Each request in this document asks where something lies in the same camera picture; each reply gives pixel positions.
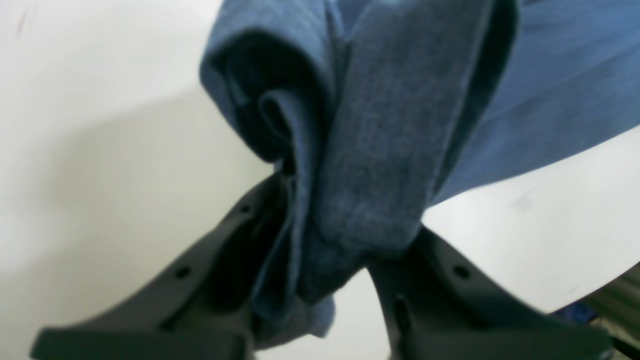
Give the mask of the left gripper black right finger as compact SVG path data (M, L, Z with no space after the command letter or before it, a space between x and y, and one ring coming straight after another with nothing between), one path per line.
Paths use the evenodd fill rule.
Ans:
M603 330L519 301L427 228L368 273L392 360L607 360L614 351Z

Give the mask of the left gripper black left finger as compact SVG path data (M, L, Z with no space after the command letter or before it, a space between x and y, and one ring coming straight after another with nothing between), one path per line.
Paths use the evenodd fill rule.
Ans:
M133 295L96 317L42 329L34 360L253 360L250 294L288 207L274 173Z

